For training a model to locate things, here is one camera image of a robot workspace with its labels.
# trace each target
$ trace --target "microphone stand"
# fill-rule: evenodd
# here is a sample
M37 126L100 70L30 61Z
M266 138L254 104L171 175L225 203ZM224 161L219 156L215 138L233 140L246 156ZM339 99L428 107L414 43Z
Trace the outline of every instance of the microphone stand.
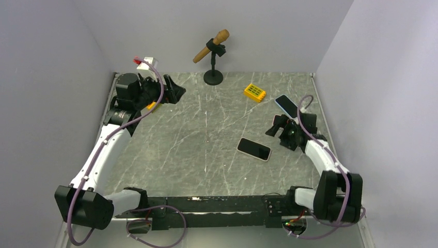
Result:
M226 53L225 46L214 44L213 38L207 42L206 46L211 51L211 70L204 74L204 82L208 85L218 85L224 80L224 76L214 66L216 65L216 55L222 57Z

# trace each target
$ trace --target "smartphone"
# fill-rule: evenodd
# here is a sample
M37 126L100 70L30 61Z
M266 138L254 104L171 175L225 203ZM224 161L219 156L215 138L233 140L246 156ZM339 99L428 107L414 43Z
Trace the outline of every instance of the smartphone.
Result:
M298 107L286 95L279 96L277 99L275 99L275 103L289 118L296 118L296 111L298 110Z
M271 149L269 147L250 141L247 138L240 139L239 144L237 145L237 151L265 162L271 155Z

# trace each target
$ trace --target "microphone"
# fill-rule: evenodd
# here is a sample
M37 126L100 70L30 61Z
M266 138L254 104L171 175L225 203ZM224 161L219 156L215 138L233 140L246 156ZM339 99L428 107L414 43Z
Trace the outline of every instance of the microphone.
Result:
M221 44L222 42L226 41L230 37L230 33L228 30L224 29L217 33L216 37L213 39L213 43L216 45ZM196 64L198 63L202 58L204 58L207 54L210 53L210 49L207 47L204 47L196 56L193 58L193 62Z

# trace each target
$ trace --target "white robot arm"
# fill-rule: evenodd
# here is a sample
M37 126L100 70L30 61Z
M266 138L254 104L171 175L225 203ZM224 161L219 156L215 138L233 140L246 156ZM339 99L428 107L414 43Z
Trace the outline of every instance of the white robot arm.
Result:
M356 223L361 214L361 176L350 173L336 158L332 158L333 153L329 154L331 151L325 137L317 134L315 114L300 113L300 117L302 125L312 137L309 137L309 134L305 133L298 123L286 115L282 115L266 132L266 135L275 136L277 131L283 128L284 130L279 136L280 145L291 150L300 147L312 160L320 175L316 190L300 186L292 186L288 190L286 195L289 203L288 208L302 206L313 211L318 219L329 221L337 220L341 208L344 208L342 221ZM339 189L343 192L347 191L347 182L342 173L346 175L350 189L346 205L343 203L344 197L338 195Z
M169 75L164 75L164 80L166 86L160 103L176 104L185 93L185 89L176 85ZM55 199L65 222L70 218L72 224L104 229L113 216L148 206L147 193L142 189L125 188L107 196L103 196L103 192L118 156L125 149L138 125L125 124L139 118L143 108L158 101L160 87L159 82L151 77L143 78L141 74L126 73L117 78L117 96L111 101L96 146L69 186L60 185L55 192ZM120 130L117 133L108 138L118 129ZM87 173L95 156L97 159L91 171ZM69 215L71 205L73 213Z

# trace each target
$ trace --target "gray marble table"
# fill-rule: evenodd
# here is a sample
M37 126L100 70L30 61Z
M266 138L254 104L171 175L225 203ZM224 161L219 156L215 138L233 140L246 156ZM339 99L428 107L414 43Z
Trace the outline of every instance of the gray marble table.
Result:
M282 114L276 97L286 94L298 102L316 94L308 73L230 72L217 86L205 84L203 73L170 75L186 94L140 122L106 194L128 186L146 189L149 196L284 194L291 185L317 186L318 173L301 150L286 149L264 134L274 115ZM267 92L261 103L243 94L251 82ZM329 138L317 98L309 111L318 115L319 133ZM271 147L269 160L237 152L242 137Z

